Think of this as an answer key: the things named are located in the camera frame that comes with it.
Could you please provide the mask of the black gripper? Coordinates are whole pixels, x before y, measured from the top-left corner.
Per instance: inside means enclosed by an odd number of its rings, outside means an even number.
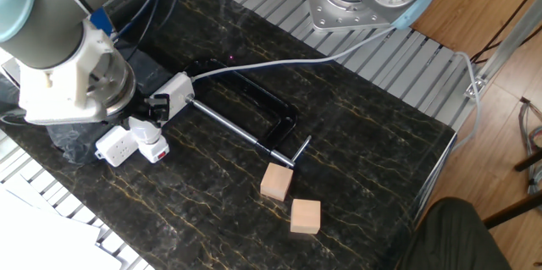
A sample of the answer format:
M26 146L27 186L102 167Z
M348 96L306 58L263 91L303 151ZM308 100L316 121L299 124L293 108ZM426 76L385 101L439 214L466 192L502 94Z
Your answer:
M108 117L108 123L112 125L127 124L129 117L147 120L156 126L169 121L170 97L169 94L156 94L146 98L145 95L136 91L129 103L118 113Z

